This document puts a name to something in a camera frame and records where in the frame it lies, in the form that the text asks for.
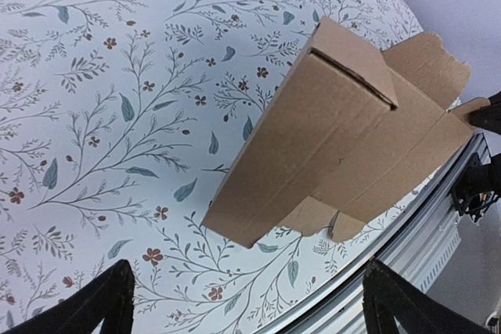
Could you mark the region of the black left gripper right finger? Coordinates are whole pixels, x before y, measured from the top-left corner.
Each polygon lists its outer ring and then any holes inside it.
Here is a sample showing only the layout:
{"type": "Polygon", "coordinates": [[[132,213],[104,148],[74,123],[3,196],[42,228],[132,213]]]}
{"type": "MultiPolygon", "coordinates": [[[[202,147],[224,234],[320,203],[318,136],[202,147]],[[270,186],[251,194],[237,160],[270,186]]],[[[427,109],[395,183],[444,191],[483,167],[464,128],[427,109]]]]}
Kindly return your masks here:
{"type": "Polygon", "coordinates": [[[432,300],[378,259],[367,264],[362,280],[363,314],[369,334],[487,333],[488,330],[432,300]]]}

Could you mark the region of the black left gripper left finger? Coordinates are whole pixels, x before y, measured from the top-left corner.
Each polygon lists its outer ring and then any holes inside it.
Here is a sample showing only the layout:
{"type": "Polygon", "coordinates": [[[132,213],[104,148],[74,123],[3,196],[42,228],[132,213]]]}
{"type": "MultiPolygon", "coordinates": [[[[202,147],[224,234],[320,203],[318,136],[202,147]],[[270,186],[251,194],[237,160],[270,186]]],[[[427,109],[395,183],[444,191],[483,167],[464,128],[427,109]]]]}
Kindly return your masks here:
{"type": "Polygon", "coordinates": [[[135,277],[127,260],[119,260],[74,295],[9,331],[19,333],[130,334],[135,277]]]}

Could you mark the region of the floral patterned table mat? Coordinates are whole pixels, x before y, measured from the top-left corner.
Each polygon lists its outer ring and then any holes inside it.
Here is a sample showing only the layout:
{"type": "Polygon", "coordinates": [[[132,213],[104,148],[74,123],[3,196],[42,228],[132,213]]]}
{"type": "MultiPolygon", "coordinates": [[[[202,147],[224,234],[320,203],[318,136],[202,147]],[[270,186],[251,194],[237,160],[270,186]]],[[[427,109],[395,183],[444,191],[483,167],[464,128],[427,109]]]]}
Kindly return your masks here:
{"type": "Polygon", "coordinates": [[[254,333],[337,276],[412,201],[347,242],[201,221],[321,17],[378,48],[404,0],[1,0],[1,328],[120,259],[137,333],[254,333]]]}

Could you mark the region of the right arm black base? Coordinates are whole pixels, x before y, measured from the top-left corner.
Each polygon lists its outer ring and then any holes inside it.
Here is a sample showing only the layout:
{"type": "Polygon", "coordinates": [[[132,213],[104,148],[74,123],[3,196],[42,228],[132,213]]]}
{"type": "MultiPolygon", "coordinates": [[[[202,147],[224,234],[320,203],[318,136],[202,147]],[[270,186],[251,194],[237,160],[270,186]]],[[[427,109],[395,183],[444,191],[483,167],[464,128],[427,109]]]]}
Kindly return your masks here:
{"type": "Polygon", "coordinates": [[[489,163],[482,164],[478,153],[474,153],[449,194],[452,208],[477,224],[500,199],[500,154],[491,156],[489,163]]]}

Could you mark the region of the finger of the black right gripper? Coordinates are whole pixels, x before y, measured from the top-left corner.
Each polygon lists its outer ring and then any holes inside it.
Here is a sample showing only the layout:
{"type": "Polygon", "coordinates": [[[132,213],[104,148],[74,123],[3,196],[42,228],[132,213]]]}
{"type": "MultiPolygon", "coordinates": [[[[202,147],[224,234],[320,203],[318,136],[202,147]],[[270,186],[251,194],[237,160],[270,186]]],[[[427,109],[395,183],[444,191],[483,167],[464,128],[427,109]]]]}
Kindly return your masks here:
{"type": "Polygon", "coordinates": [[[488,98],[490,104],[468,115],[468,122],[471,126],[490,131],[498,135],[501,134],[501,92],[488,98]]]}

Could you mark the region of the brown cardboard box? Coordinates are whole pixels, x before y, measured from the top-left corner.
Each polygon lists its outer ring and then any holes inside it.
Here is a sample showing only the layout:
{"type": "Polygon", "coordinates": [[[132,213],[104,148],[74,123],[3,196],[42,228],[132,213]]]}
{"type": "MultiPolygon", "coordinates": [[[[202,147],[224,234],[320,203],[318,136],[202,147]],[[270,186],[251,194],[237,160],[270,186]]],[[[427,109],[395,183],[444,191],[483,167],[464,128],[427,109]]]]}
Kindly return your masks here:
{"type": "Polygon", "coordinates": [[[431,32],[380,50],[323,17],[224,178],[203,225],[251,248],[273,228],[344,242],[474,133],[470,67],[431,32]]]}

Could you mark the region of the aluminium front rail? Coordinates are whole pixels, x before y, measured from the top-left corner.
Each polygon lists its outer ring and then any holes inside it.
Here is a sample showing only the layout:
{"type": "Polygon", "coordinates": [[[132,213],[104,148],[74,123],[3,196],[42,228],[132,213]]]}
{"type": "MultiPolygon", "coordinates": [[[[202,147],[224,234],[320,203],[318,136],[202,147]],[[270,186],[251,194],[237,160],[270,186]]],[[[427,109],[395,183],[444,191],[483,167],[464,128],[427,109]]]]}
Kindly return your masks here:
{"type": "Polygon", "coordinates": [[[490,161],[485,136],[470,141],[425,185],[346,242],[321,234],[291,273],[305,296],[288,312],[269,320],[259,333],[364,333],[362,278],[375,258],[426,292],[461,242],[462,221],[450,190],[467,167],[490,161]]]}

